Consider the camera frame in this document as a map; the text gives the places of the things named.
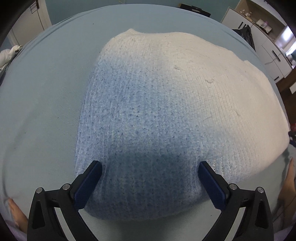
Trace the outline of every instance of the countertop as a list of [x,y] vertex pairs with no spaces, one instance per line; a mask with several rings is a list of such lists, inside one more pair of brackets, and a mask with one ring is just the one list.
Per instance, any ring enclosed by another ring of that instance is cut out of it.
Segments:
[[[245,19],[247,19],[249,22],[251,22],[254,26],[256,26],[263,34],[265,34],[267,37],[268,37],[268,39],[270,40],[270,41],[272,41],[273,42],[273,44],[274,44],[274,46],[276,46],[277,47],[277,49],[282,53],[282,51],[279,49],[279,47],[275,44],[275,42],[274,42],[274,39],[273,38],[271,38],[266,32],[264,32],[260,27],[259,27],[259,25],[257,25],[256,24],[256,22],[254,21],[254,20],[252,20],[251,18],[249,18],[249,17],[246,17],[245,15],[242,15],[241,13],[239,13],[239,12],[237,12],[239,15],[241,15],[241,16],[243,16]],[[288,62],[288,64],[291,66],[291,68],[293,69],[293,67],[292,67],[292,63],[290,62],[290,60],[288,60],[288,58],[287,58],[287,56],[285,55],[285,54],[283,54],[283,56],[284,56],[284,58],[286,59],[286,61]]]

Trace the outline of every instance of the teal wall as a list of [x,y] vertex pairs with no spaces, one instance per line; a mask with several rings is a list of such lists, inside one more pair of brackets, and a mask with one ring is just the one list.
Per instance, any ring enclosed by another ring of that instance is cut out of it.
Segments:
[[6,37],[6,38],[4,39],[3,44],[2,44],[1,47],[0,47],[0,51],[2,51],[2,50],[4,50],[4,49],[11,49],[11,48],[12,48],[12,46],[11,46],[11,44],[10,44],[8,38]]
[[[77,13],[108,5],[121,4],[118,0],[46,0],[52,24],[56,24]],[[178,7],[180,3],[200,7],[211,13],[211,18],[220,22],[228,7],[235,8],[239,0],[125,0],[126,4],[142,3]]]

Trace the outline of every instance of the knitted fabric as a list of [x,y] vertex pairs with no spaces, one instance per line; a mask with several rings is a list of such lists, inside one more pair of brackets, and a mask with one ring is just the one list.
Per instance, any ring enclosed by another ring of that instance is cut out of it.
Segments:
[[270,165],[288,124],[267,77],[233,52],[186,33],[128,30],[101,51],[78,130],[76,175],[103,175],[85,209],[109,220],[154,219],[206,197],[207,161],[228,182]]

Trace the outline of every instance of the table surface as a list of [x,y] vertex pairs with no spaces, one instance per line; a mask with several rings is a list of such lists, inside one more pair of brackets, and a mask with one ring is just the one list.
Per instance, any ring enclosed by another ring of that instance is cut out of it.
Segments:
[[[197,35],[233,51],[266,74],[254,50],[234,31],[178,8],[114,5],[77,14],[48,28],[24,46],[0,86],[0,212],[4,219],[12,220],[7,197],[28,216],[36,188],[58,189],[74,180],[77,129],[89,73],[102,47],[130,28]],[[284,108],[274,81],[270,81]],[[293,154],[296,156],[295,149],[290,146],[266,170],[238,183],[239,187],[264,187],[274,209]],[[178,215],[142,222],[103,221],[80,211],[100,241],[201,240],[219,213],[210,200]],[[57,214],[68,239],[74,240],[59,209]],[[228,240],[235,231],[231,230]]]

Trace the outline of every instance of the door handle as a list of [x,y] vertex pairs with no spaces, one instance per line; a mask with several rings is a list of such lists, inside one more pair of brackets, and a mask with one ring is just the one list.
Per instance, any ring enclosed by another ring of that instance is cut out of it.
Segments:
[[279,57],[276,55],[276,53],[272,50],[272,53],[274,54],[274,56],[276,57],[276,59],[280,62],[281,60],[279,59]]

